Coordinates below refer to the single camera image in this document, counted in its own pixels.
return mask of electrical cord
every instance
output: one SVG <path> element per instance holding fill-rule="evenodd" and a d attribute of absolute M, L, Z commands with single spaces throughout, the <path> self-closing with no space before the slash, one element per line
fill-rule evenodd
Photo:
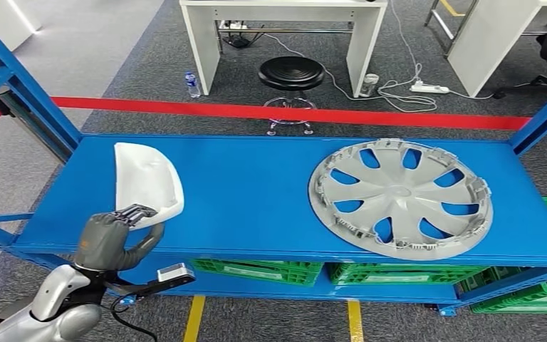
<path fill-rule="evenodd" d="M 139 331 L 140 333 L 144 333 L 144 334 L 148 335 L 149 337 L 151 337 L 152 340 L 154 340 L 154 342 L 158 342 L 158 336 L 156 336 L 155 333 L 153 333 L 153 332 L 151 332 L 151 331 L 149 331 L 149 330 L 146 330 L 146 329 L 144 329 L 144 328 L 140 328 L 139 326 L 134 326 L 133 324 L 131 324 L 131 323 L 125 321 L 124 319 L 122 319 L 122 318 L 120 318 L 120 317 L 118 316 L 118 314 L 120 314 L 121 312 L 127 311 L 128 308 L 126 308 L 126 309 L 124 309 L 124 310 L 122 310 L 122 311 L 117 311 L 117 310 L 116 310 L 116 306 L 117 306 L 117 305 L 120 303 L 120 301 L 122 301 L 123 299 L 125 299 L 125 298 L 127 298 L 127 297 L 129 297 L 129 296 L 134 296 L 134 295 L 135 295 L 135 294 L 126 294 L 126 295 L 124 295 L 124 296 L 119 296 L 118 298 L 116 298 L 116 300 L 114 300 L 114 302 L 112 302 L 112 305 L 110 306 L 110 312 L 112 313 L 112 317 L 114 317 L 114 319 L 115 319 L 118 323 L 120 323 L 120 324 L 122 324 L 122 325 L 124 325 L 124 326 L 126 326 L 126 327 L 128 327 L 128 328 L 131 328 L 131 329 L 133 329 L 133 330 L 135 330 L 135 331 Z"/>
<path fill-rule="evenodd" d="M 75 305 L 86 305 L 86 304 L 97 305 L 97 306 L 101 307 L 102 309 L 108 310 L 109 312 L 112 312 L 112 311 L 113 311 L 111 308 L 108 308 L 108 307 L 105 306 L 105 305 L 102 305 L 102 304 L 95 304 L 95 303 L 90 302 L 90 301 L 86 301 L 85 303 L 78 303 L 78 304 L 75 304 Z M 121 314 L 121 313 L 127 311 L 128 309 L 129 309 L 129 308 L 126 307 L 126 308 L 124 308 L 123 310 L 116 310 L 116 313 L 117 313 L 117 314 L 118 314 L 118 313 Z"/>
<path fill-rule="evenodd" d="M 394 107 L 395 109 L 403 112 L 403 113 L 420 113 L 420 112 L 430 112 L 430 111 L 433 111 L 433 110 L 436 110 L 437 109 L 437 101 L 434 99 L 434 98 L 430 98 L 428 96 L 422 96 L 422 95 L 409 95 L 409 96 L 403 96 L 403 95 L 395 95 L 395 94 L 392 94 L 392 93 L 389 93 L 388 90 L 389 89 L 392 89 L 392 88 L 396 88 L 396 87 L 399 87 L 399 86 L 405 86 L 405 85 L 408 85 L 408 84 L 411 84 L 415 81 L 421 81 L 422 79 L 420 78 L 420 73 L 422 72 L 422 64 L 421 63 L 418 63 L 417 60 L 416 60 L 416 56 L 414 55 L 414 53 L 412 52 L 412 47 L 410 46 L 410 44 L 407 42 L 407 39 L 405 38 L 405 35 L 404 35 L 404 32 L 403 32 L 403 27 L 402 27 L 402 22 L 400 20 L 400 17 L 397 15 L 397 12 L 395 10 L 395 6 L 394 6 L 394 0 L 389 0 L 389 3 L 391 5 L 391 11 L 393 13 L 393 16 L 395 17 L 395 20 L 397 21 L 397 25 L 399 26 L 399 33 L 400 33 L 400 37 L 404 43 L 404 45 L 406 46 L 407 48 L 407 51 L 410 55 L 410 58 L 412 59 L 412 63 L 414 65 L 414 76 L 409 79 L 408 81 L 405 81 L 405 82 L 399 82 L 399 81 L 396 81 L 396 80 L 390 80 L 390 81 L 387 81 L 384 85 L 380 86 L 378 89 L 377 89 L 377 93 L 379 96 L 375 96 L 375 97 L 372 97 L 372 98 L 354 98 L 352 96 L 349 96 L 349 94 L 347 94 L 347 92 L 345 90 L 343 90 L 337 83 L 336 83 L 336 78 L 334 77 L 334 75 L 325 67 L 324 67 L 324 71 L 330 76 L 330 78 L 332 79 L 332 83 L 334 85 L 335 88 L 337 88 L 341 93 L 343 93 L 343 95 L 348 99 L 348 100 L 351 100 L 351 101 L 364 101 L 364 100 L 377 100 L 377 99 L 383 99 L 385 101 L 387 101 L 387 103 L 389 103 L 392 107 Z M 262 34 L 262 36 L 265 35 L 269 38 L 272 38 L 272 39 L 275 39 L 278 44 L 280 44 L 282 47 L 284 47 L 288 52 L 291 52 L 291 53 L 294 53 L 294 54 L 297 54 L 301 57 L 305 57 L 305 55 L 303 55 L 302 53 L 298 52 L 298 51 L 295 51 L 291 48 L 289 48 L 286 44 L 282 43 L 282 41 L 280 41 L 279 38 L 275 37 L 275 36 L 272 36 L 270 34 L 267 34 L 267 33 L 264 33 Z M 463 95 L 461 93 L 458 93 L 456 91 L 453 91 L 453 90 L 450 90 L 449 91 L 450 93 L 452 94 L 455 94 L 455 95 L 458 95 L 458 96 L 461 96 L 463 98 L 468 98 L 468 99 L 471 99 L 471 100 L 487 100 L 491 97 L 493 97 L 494 95 L 490 95 L 490 96 L 487 96 L 487 97 L 484 97 L 484 98 L 476 98 L 476 97 L 471 97 L 471 96 L 467 96 L 467 95 Z M 396 100 L 396 101 L 399 101 L 401 103 L 411 103 L 411 104 L 418 104 L 418 105 L 424 105 L 424 106 L 427 106 L 426 108 L 423 108 L 423 109 L 416 109 L 416 110 L 407 110 L 407 109 L 404 109 L 404 108 L 401 108 L 399 106 L 399 104 L 397 103 L 394 103 L 393 101 Z"/>

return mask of blue metal shelf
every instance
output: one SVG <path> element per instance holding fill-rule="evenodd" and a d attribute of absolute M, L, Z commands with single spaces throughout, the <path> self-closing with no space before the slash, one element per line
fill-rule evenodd
<path fill-rule="evenodd" d="M 166 154 L 187 196 L 186 210 L 167 223 L 156 250 L 123 274 L 129 280 L 152 279 L 156 268 L 190 257 L 405 263 L 340 240 L 317 220 L 307 199 L 308 179 L 324 157 L 373 138 L 83 135 L 0 41 L 1 84 L 22 109 L 17 119 L 66 164 L 35 214 L 0 215 L 0 222 L 31 218 L 22 235 L 0 230 L 3 252 L 48 269 L 68 263 L 55 254 L 74 251 L 90 215 L 114 209 L 113 145 L 124 141 Z M 547 104 L 506 142 L 413 140 L 458 155 L 493 191 L 494 223 L 487 237 L 437 263 L 536 266 L 520 274 L 458 298 L 451 285 L 333 286 L 322 275 L 305 288 L 206 273 L 170 294 L 433 303 L 451 316 L 460 306 L 547 281 L 547 209 L 518 159 L 546 134 Z M 142 233 L 132 233 L 129 243 Z"/>
<path fill-rule="evenodd" d="M 90 136 L 66 164 L 15 248 L 70 253 L 90 215 L 114 209 L 116 142 L 156 147 L 186 194 L 154 253 L 222 259 L 405 262 L 359 249 L 314 215 L 307 183 L 323 158 L 365 139 Z M 494 221 L 471 251 L 441 264 L 547 266 L 547 206 L 505 142 L 411 140 L 448 150 L 492 189 Z M 69 215 L 71 208 L 75 212 Z M 144 232 L 132 233 L 133 244 Z"/>
<path fill-rule="evenodd" d="M 125 271 L 122 277 L 136 284 L 155 278 L 156 270 L 182 259 L 151 255 L 135 269 Z M 245 279 L 196 271 L 196 281 L 165 292 L 178 296 L 203 294 L 205 296 L 256 297 L 271 299 L 317 299 L 362 301 L 388 301 L 400 303 L 458 304 L 454 286 L 451 284 L 406 284 L 406 285 L 333 285 L 322 271 L 313 287 L 283 284 L 273 281 Z"/>

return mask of plastic bottle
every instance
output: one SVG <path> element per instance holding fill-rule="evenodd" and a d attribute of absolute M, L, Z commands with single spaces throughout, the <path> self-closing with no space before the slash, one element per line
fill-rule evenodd
<path fill-rule="evenodd" d="M 378 75 L 374 73 L 366 74 L 366 76 L 364 77 L 364 83 L 362 84 L 362 89 L 360 90 L 360 97 L 371 97 L 374 94 L 376 83 L 378 83 Z"/>
<path fill-rule="evenodd" d="M 191 71 L 185 73 L 185 84 L 187 86 L 187 92 L 189 93 L 190 98 L 200 97 L 201 93 L 200 88 L 198 88 L 198 81 L 196 76 Z"/>

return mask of stool base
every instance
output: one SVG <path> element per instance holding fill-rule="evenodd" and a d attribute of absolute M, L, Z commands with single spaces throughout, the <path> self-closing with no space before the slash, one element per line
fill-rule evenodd
<path fill-rule="evenodd" d="M 265 102 L 264 107 L 280 107 L 280 108 L 299 108 L 299 109 L 317 109 L 316 105 L 306 100 L 302 97 L 287 97 L 281 96 L 279 98 L 272 98 L 271 100 Z M 289 121 L 289 120 L 277 120 L 269 119 L 269 130 L 267 135 L 276 135 L 276 126 L 277 125 L 303 125 L 305 130 L 303 134 L 311 135 L 313 134 L 313 129 L 311 124 L 308 121 Z"/>

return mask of stool seat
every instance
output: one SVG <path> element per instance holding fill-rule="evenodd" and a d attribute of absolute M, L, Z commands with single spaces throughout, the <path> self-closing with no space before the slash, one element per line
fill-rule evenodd
<path fill-rule="evenodd" d="M 264 85 L 278 90 L 309 90 L 324 81 L 324 67 L 305 57 L 278 57 L 261 64 L 259 79 Z"/>

